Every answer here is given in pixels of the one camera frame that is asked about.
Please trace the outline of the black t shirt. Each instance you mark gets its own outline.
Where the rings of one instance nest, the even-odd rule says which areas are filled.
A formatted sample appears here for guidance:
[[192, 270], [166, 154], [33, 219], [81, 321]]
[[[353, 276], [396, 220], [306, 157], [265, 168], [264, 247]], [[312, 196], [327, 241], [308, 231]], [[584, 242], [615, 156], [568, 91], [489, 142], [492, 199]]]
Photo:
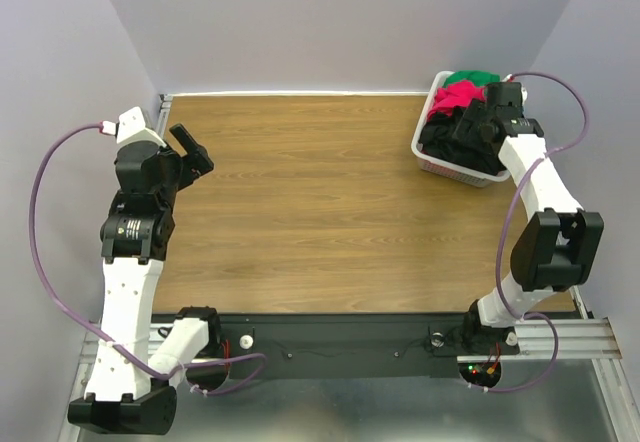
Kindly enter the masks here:
[[421, 151], [429, 156], [460, 165], [478, 172], [498, 175], [505, 170], [491, 147], [478, 135], [471, 135], [463, 141], [453, 137], [457, 125], [463, 120], [464, 110], [460, 107], [447, 115], [434, 113], [422, 128], [419, 136]]

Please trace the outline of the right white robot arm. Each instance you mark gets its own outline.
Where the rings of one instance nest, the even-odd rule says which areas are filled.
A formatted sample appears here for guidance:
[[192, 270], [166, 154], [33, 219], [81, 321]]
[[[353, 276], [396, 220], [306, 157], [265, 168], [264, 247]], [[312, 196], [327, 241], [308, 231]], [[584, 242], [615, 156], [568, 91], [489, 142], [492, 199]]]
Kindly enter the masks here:
[[516, 76], [488, 84], [453, 132], [464, 145], [481, 144], [509, 172], [527, 224], [512, 248], [509, 272], [466, 312], [458, 341], [469, 352], [514, 346], [514, 325], [550, 296], [584, 284], [604, 231], [602, 216], [571, 195], [551, 158], [540, 123], [524, 114], [523, 87]]

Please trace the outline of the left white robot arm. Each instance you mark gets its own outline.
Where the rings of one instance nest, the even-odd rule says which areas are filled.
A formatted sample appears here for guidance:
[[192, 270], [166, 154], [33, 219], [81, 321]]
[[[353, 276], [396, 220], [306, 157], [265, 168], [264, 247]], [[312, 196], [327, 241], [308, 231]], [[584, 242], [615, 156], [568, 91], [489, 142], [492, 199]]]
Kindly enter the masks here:
[[214, 168], [206, 148], [183, 125], [170, 132], [183, 154], [138, 133], [121, 143], [116, 156], [120, 188], [100, 232], [101, 329], [109, 338], [97, 350], [84, 394], [67, 412], [69, 423], [99, 434], [166, 434], [187, 364], [222, 347], [217, 311], [187, 307], [156, 352], [149, 351], [153, 299], [175, 227], [176, 195]]

